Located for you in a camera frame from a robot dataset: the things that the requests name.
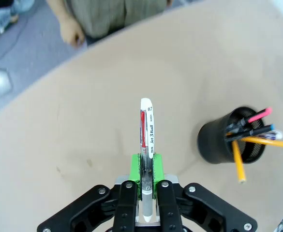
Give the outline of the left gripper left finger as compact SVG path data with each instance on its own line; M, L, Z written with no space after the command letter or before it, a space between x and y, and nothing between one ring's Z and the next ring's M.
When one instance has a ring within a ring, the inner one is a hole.
M92 232L114 219L114 232L134 232L140 195L140 155L132 155L130 176L109 189L96 185L42 222L38 232Z

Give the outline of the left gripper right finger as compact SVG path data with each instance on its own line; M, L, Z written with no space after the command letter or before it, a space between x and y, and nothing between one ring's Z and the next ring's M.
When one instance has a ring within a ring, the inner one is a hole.
M162 156L153 156L153 182L161 230L181 232L182 218L207 232L254 232L257 221L198 183L182 187L164 174Z

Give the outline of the person's right hand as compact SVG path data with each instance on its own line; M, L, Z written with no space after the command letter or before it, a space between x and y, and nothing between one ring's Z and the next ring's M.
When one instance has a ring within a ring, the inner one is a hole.
M63 41L73 47L81 46L85 41L85 34L79 23L72 17L59 20L60 33Z

